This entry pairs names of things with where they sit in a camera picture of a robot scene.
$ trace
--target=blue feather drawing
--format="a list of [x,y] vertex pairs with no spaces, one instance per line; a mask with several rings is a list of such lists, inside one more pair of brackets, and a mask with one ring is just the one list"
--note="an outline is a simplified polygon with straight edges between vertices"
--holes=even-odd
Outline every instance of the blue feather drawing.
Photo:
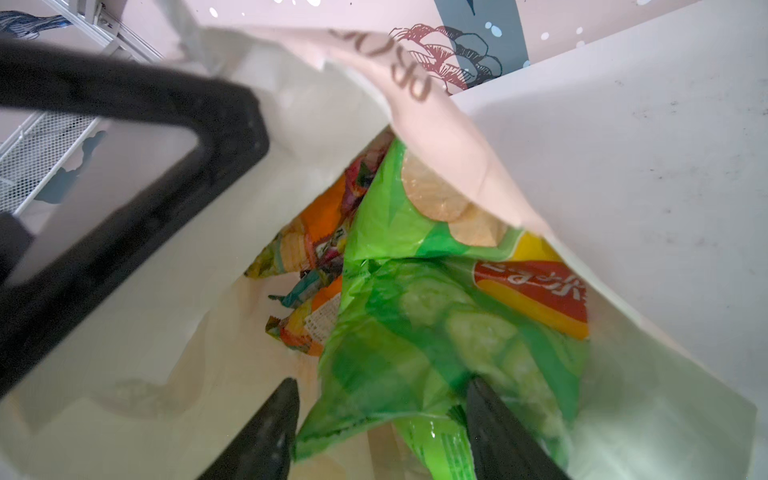
[[62,15],[35,17],[16,10],[0,12],[0,35],[8,36],[10,34],[13,38],[23,40],[35,40],[43,30],[63,28],[69,25],[72,23]]

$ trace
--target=white tabletop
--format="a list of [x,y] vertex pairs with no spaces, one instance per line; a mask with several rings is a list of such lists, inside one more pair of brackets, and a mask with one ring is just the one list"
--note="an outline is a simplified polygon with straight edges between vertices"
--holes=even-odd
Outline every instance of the white tabletop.
[[706,0],[454,97],[558,236],[761,411],[766,20],[762,0]]

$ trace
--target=mesh basket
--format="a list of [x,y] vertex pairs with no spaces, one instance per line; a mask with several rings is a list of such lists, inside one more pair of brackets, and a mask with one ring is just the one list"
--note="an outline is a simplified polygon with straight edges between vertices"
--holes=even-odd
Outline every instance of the mesh basket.
[[0,157],[0,211],[19,207],[57,167],[96,117],[45,112]]

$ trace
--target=white table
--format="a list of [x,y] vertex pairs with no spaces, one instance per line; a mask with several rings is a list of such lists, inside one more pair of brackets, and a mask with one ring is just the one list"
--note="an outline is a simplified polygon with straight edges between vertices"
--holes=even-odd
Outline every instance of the white table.
[[704,0],[454,97],[558,236],[761,412],[766,21],[764,0]]

